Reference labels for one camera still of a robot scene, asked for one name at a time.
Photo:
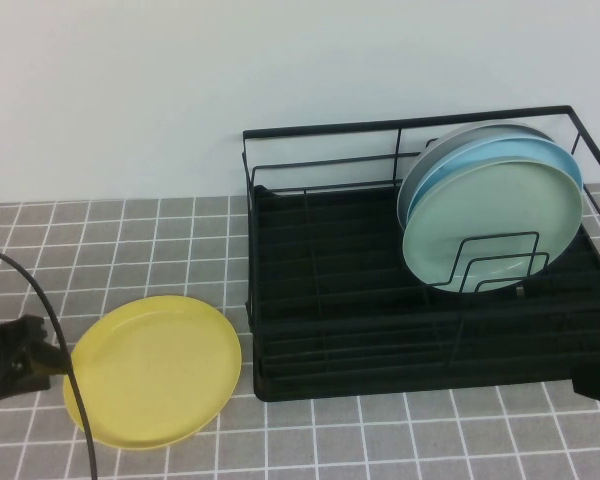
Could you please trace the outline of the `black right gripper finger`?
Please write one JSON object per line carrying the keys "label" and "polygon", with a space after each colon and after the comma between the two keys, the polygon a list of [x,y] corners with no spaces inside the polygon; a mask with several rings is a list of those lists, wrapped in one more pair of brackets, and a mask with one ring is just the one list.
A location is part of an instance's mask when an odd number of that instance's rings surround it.
{"label": "black right gripper finger", "polygon": [[571,380],[575,393],[600,401],[600,363],[574,367]]}

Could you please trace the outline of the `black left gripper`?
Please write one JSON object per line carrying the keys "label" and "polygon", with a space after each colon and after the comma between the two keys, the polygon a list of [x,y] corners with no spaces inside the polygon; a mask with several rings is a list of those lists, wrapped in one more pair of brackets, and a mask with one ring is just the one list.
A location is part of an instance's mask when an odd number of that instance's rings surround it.
{"label": "black left gripper", "polygon": [[45,337],[41,317],[24,315],[0,323],[0,401],[48,390],[49,376],[68,374],[67,355],[60,347],[33,346]]}

